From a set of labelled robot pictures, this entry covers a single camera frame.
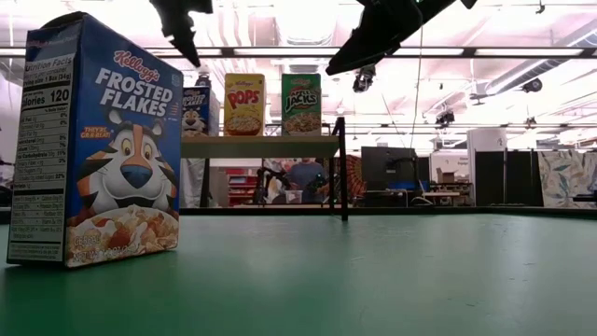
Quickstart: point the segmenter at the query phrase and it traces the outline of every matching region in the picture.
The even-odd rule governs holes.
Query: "shelf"
[[[331,158],[337,136],[200,136],[183,138],[183,158]]]

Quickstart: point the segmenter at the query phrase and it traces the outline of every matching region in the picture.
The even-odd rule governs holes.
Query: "person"
[[[302,158],[300,162],[295,163],[290,168],[286,178],[292,189],[302,190],[303,203],[321,203],[324,201],[324,195],[329,188],[328,184],[319,188],[315,193],[307,190],[307,185],[313,182],[318,175],[327,177],[324,167],[309,158]]]

